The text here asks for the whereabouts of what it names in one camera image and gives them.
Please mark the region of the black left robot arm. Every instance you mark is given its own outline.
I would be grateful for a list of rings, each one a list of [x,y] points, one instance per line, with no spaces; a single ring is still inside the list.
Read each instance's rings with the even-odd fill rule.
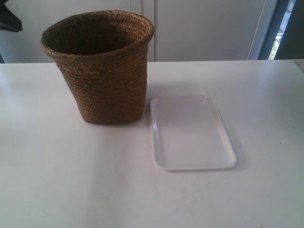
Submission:
[[[20,32],[22,22],[5,5],[8,0],[0,0],[0,29],[3,31]]]

